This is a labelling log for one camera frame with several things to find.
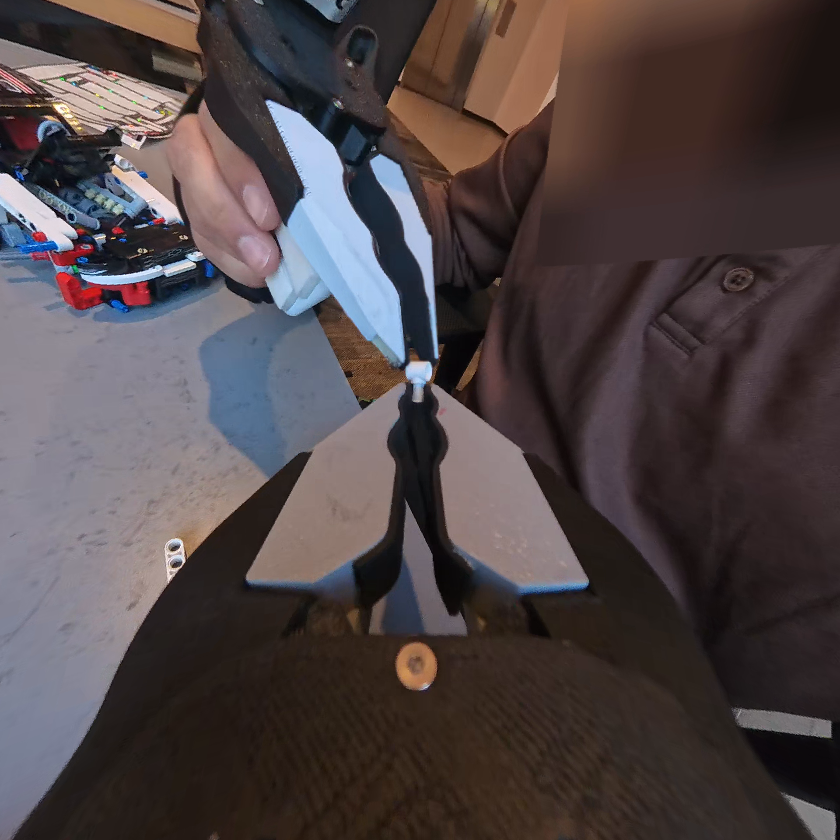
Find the red white brick race car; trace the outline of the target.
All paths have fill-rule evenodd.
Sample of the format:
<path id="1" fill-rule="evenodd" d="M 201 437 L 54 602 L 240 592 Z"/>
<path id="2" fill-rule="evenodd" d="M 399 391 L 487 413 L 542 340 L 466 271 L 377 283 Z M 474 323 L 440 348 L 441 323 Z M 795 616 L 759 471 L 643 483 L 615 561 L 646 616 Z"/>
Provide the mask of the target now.
<path id="1" fill-rule="evenodd" d="M 176 206 L 118 152 L 120 131 L 13 106 L 1 141 L 2 258 L 48 262 L 68 307 L 127 312 L 216 278 Z"/>

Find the grey desk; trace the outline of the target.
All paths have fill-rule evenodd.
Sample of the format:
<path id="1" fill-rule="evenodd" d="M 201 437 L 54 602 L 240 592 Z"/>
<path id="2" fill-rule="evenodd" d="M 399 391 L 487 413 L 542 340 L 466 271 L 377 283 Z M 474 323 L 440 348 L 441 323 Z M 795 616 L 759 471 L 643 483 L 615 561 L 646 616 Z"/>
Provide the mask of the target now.
<path id="1" fill-rule="evenodd" d="M 2 262 L 1 831 L 88 730 L 165 588 L 294 455 L 359 406 L 312 312 L 216 280 L 129 313 L 74 311 L 53 271 Z"/>

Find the person's right forearm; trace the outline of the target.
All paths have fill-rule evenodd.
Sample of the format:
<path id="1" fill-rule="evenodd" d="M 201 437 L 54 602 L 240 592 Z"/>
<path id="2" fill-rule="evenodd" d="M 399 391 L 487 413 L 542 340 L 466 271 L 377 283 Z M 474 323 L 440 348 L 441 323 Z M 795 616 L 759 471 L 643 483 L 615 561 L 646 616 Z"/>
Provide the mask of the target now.
<path id="1" fill-rule="evenodd" d="M 501 278 L 548 160 L 553 101 L 483 163 L 422 180 L 438 287 L 476 291 Z"/>

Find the person's right hand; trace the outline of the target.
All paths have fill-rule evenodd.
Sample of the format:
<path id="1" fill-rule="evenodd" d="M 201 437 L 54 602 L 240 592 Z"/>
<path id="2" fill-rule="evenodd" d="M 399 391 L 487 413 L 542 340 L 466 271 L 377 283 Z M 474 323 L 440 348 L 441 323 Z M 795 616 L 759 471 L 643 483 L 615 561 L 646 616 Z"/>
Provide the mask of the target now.
<path id="1" fill-rule="evenodd" d="M 178 119 L 164 152 L 195 244 L 230 279 L 265 287 L 280 265 L 281 218 L 256 164 L 203 101 Z"/>

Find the black office chair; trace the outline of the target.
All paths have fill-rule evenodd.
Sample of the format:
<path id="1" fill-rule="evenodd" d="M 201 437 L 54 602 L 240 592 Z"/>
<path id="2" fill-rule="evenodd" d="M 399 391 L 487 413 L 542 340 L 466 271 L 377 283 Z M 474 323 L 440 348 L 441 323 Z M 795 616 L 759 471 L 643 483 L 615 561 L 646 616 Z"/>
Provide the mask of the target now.
<path id="1" fill-rule="evenodd" d="M 439 352 L 434 383 L 453 394 L 487 331 L 498 286 L 475 292 L 452 285 L 436 288 Z"/>

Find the grey office table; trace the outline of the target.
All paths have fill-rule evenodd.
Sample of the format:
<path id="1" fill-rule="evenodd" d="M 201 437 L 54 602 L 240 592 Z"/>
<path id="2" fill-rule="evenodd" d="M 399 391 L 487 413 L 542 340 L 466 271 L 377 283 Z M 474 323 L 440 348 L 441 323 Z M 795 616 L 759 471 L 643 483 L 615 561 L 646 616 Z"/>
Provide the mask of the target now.
<path id="1" fill-rule="evenodd" d="M 2 39 L 124 72 L 200 67 L 203 2 L 2 1 Z"/>

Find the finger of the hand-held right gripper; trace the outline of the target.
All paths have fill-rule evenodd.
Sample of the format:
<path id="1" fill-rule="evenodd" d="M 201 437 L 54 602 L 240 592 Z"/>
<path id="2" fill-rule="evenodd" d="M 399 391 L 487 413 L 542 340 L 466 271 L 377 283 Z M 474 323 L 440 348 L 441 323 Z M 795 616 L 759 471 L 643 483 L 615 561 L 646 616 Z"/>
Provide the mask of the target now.
<path id="1" fill-rule="evenodd" d="M 334 146 L 299 112 L 266 106 L 303 187 L 276 231 L 282 252 L 268 289 L 293 317 L 334 297 L 357 330 L 390 364 L 404 363 L 397 291 L 375 255 L 373 237 L 351 206 Z"/>
<path id="2" fill-rule="evenodd" d="M 351 206 L 385 278 L 375 336 L 394 361 L 438 360 L 432 238 L 402 166 L 373 154 L 351 179 Z"/>

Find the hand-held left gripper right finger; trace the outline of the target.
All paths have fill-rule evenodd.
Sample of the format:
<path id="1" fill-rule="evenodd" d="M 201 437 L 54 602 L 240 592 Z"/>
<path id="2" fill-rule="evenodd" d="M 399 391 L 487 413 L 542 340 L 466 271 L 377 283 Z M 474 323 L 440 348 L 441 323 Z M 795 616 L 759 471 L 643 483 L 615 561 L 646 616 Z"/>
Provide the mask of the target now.
<path id="1" fill-rule="evenodd" d="M 451 614 L 589 587 L 520 447 L 435 385 L 423 396 L 423 526 Z"/>

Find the person's torso in brown shirt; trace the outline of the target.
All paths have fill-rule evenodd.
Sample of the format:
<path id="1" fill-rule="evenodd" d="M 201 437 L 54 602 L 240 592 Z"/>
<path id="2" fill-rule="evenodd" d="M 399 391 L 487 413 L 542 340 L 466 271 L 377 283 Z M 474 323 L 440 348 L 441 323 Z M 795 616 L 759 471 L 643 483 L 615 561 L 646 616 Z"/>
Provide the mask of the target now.
<path id="1" fill-rule="evenodd" d="M 838 247 L 538 266 L 519 236 L 479 413 L 688 614 L 732 705 L 838 719 Z"/>

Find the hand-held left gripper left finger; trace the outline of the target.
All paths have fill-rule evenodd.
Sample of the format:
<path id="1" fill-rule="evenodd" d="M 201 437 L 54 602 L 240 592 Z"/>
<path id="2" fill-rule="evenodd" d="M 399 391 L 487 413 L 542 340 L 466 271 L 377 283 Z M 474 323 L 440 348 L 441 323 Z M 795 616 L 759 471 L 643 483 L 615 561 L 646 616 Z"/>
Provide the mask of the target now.
<path id="1" fill-rule="evenodd" d="M 402 567 L 405 468 L 397 385 L 310 453 L 246 574 L 252 589 L 371 609 Z"/>

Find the printed sticker sheet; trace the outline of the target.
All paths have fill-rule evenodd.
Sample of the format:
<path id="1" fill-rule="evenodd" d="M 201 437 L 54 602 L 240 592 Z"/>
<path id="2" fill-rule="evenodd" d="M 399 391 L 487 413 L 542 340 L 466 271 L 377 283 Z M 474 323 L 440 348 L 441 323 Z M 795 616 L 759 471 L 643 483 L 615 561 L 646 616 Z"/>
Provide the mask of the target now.
<path id="1" fill-rule="evenodd" d="M 168 139 L 186 100 L 177 91 L 78 61 L 29 66 L 22 73 L 66 104 L 82 127 L 118 130 L 123 145 L 135 150 Z"/>

